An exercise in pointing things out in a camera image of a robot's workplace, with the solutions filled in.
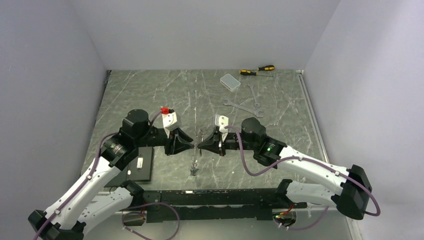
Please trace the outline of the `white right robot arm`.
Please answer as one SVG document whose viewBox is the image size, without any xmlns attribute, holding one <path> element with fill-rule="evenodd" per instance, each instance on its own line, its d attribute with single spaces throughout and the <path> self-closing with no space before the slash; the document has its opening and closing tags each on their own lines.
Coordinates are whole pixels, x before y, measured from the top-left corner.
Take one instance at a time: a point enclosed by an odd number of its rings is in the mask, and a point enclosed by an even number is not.
<svg viewBox="0 0 424 240">
<path fill-rule="evenodd" d="M 238 150 L 245 172 L 252 177 L 282 167 L 312 181 L 283 179 L 275 192 L 276 203 L 282 208 L 298 203 L 324 205 L 354 220 L 381 214 L 362 167 L 338 166 L 306 155 L 269 136 L 266 127 L 255 117 L 244 119 L 240 128 L 230 125 L 227 117 L 218 117 L 214 131 L 198 148 L 220 156 L 225 156 L 228 150 Z"/>
</svg>

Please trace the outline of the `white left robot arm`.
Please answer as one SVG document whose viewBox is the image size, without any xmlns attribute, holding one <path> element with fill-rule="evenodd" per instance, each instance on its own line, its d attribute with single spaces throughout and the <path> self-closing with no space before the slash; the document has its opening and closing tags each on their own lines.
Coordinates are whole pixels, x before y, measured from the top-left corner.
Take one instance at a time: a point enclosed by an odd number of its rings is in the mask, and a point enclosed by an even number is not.
<svg viewBox="0 0 424 240">
<path fill-rule="evenodd" d="M 88 169 L 55 203 L 35 210 L 28 221 L 36 239 L 81 240 L 96 225 L 120 210 L 137 210 L 148 205 L 145 191 L 133 180 L 125 180 L 101 200 L 94 198 L 105 185 L 124 172 L 144 147 L 162 146 L 166 155 L 194 148 L 193 139 L 180 128 L 173 109 L 162 108 L 162 127 L 142 109 L 133 109 L 122 120 L 118 132 L 104 136 Z"/>
</svg>

